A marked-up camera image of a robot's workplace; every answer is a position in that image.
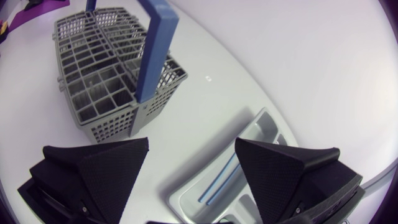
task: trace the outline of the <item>grid mesh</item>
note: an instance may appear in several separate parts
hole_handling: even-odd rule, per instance
[[[76,124],[92,141],[128,137],[140,107],[134,94],[146,35],[138,19],[121,7],[80,12],[55,23],[60,89],[66,90]],[[150,119],[186,77],[168,55],[147,112]]]
[[[94,14],[120,60],[142,57],[147,34],[135,16],[123,8],[98,9]]]
[[[68,85],[73,108],[81,123],[135,102],[135,90],[130,75],[121,65],[104,68]]]
[[[105,139],[118,136],[119,138],[127,138],[130,130],[134,112],[129,111],[125,114],[117,116],[116,118],[109,119],[102,124],[96,125],[91,128],[91,132],[98,143],[103,142]]]

